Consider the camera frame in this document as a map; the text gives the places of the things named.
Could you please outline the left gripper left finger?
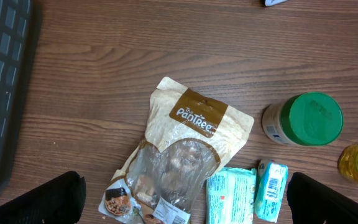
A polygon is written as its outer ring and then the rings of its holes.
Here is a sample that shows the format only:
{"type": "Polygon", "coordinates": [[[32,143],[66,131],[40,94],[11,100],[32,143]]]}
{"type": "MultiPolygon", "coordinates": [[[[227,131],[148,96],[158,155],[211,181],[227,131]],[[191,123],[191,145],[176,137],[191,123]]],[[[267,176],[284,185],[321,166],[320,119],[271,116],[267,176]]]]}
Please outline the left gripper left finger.
{"type": "Polygon", "coordinates": [[[86,181],[68,171],[0,206],[0,224],[74,224],[86,201],[86,181]]]}

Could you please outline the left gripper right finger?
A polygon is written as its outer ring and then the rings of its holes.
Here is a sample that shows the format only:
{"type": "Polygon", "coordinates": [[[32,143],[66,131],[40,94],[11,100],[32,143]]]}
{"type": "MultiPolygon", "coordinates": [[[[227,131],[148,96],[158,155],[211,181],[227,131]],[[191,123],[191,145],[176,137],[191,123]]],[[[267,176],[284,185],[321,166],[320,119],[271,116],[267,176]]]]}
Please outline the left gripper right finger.
{"type": "Polygon", "coordinates": [[[287,200],[294,224],[358,224],[358,203],[308,177],[292,175],[287,200]]]}

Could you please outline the Kleenex pocket tissue pack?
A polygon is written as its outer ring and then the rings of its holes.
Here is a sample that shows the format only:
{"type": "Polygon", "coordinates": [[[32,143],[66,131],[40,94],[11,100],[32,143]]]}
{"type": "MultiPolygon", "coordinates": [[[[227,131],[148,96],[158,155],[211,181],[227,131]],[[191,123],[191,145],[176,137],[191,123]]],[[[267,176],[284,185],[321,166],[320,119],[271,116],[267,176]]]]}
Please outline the Kleenex pocket tissue pack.
{"type": "Polygon", "coordinates": [[[276,223],[288,180],[288,167],[272,160],[261,160],[257,168],[254,212],[258,218],[276,223]]]}

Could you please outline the mint green wipes pack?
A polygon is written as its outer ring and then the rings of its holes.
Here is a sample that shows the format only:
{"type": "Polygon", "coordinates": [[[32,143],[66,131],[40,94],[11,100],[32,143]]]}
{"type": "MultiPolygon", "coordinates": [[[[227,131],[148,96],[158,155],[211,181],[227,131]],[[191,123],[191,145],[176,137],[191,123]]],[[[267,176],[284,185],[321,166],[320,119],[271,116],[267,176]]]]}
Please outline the mint green wipes pack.
{"type": "Polygon", "coordinates": [[[206,182],[207,224],[252,224],[256,169],[224,167],[206,182]]]}

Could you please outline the green lid seasoning jar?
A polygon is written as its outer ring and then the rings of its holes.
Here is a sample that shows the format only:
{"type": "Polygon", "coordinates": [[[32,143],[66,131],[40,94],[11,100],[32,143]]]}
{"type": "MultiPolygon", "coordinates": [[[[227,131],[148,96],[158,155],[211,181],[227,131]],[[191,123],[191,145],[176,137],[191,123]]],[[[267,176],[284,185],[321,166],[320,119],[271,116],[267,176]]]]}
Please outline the green lid seasoning jar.
{"type": "Polygon", "coordinates": [[[279,144],[325,146],[340,136],[344,115],[331,96],[309,92],[268,106],[262,116],[262,127],[279,144]]]}

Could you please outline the brown white snack bag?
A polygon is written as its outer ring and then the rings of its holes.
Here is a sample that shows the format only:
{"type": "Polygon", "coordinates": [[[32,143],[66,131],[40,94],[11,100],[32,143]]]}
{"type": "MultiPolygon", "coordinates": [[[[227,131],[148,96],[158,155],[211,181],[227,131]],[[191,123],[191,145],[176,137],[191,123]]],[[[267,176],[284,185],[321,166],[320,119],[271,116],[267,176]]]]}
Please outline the brown white snack bag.
{"type": "Polygon", "coordinates": [[[165,77],[145,133],[115,171],[98,210],[122,223],[188,223],[206,179],[246,144],[253,117],[165,77]]]}

